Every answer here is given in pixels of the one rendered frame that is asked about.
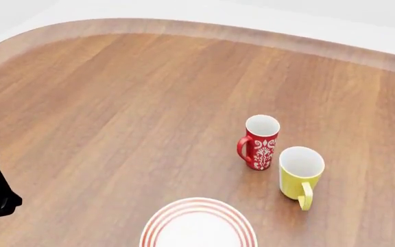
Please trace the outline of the red mug with white pattern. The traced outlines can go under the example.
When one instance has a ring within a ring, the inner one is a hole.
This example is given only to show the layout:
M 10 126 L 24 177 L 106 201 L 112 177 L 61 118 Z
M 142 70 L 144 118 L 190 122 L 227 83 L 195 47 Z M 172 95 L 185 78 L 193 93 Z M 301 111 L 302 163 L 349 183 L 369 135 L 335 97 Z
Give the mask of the red mug with white pattern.
M 245 123 L 246 135 L 237 143 L 237 154 L 253 170 L 266 170 L 272 164 L 279 122 L 269 115 L 254 115 Z

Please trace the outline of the white plate with red rings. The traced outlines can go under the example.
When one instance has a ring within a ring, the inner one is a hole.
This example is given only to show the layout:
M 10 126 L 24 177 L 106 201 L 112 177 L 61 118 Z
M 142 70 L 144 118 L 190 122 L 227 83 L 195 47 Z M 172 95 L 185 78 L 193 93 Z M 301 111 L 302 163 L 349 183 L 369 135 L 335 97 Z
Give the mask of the white plate with red rings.
M 247 218 L 211 198 L 174 201 L 159 209 L 141 233 L 139 247 L 259 247 Z

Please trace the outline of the yellow and white mug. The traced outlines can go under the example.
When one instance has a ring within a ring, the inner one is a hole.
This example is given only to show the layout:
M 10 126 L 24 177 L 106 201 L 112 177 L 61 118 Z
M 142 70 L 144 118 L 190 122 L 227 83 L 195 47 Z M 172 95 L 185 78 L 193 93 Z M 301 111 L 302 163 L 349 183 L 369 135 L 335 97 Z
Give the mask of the yellow and white mug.
M 313 203 L 313 189 L 325 170 L 322 156 L 311 148 L 290 147 L 280 153 L 278 168 L 280 191 L 308 211 Z

